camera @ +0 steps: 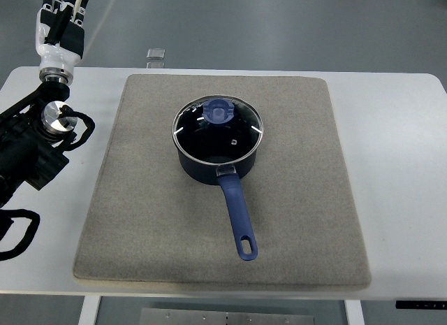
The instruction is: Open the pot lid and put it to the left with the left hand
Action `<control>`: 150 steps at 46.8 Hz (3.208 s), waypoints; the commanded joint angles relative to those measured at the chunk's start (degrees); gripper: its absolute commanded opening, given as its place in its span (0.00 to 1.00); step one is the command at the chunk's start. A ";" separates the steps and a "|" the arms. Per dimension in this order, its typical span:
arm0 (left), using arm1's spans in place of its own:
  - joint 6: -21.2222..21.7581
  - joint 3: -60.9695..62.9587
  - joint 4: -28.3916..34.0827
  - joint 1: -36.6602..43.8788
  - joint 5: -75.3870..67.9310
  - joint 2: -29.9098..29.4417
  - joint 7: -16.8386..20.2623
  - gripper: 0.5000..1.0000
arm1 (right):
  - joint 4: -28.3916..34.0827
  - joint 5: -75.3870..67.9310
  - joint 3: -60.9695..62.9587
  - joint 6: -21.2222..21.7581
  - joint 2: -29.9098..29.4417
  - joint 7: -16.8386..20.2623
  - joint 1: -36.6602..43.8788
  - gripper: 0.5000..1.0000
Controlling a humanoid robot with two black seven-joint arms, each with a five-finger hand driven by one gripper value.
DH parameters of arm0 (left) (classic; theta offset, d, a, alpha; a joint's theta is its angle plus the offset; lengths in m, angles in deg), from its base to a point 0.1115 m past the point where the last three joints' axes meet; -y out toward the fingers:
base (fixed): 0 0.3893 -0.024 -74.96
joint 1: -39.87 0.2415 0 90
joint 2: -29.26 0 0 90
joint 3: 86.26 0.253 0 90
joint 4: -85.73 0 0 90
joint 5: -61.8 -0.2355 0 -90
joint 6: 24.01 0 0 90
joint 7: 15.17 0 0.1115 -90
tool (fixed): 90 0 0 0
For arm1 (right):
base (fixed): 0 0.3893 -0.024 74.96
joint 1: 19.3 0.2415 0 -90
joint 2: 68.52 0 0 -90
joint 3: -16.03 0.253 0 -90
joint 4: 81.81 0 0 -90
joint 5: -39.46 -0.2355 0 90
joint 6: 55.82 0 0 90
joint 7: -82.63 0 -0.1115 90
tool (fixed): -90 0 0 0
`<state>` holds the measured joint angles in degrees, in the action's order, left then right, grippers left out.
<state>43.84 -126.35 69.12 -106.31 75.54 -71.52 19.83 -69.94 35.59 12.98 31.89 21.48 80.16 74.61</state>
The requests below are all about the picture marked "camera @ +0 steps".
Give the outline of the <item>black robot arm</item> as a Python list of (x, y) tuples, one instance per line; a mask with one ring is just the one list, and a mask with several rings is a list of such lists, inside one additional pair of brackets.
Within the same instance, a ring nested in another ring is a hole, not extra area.
[(68, 164), (64, 152), (76, 132), (51, 129), (44, 123), (45, 107), (65, 102), (70, 95), (61, 82), (43, 82), (38, 88), (1, 114), (1, 205), (27, 182), (40, 190)]

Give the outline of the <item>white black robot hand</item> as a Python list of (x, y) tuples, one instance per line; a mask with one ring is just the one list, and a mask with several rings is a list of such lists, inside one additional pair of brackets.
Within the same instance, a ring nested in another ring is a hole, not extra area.
[(36, 17), (35, 45), (41, 57), (41, 81), (73, 82), (74, 68), (83, 57), (83, 22), (88, 0), (43, 0)]

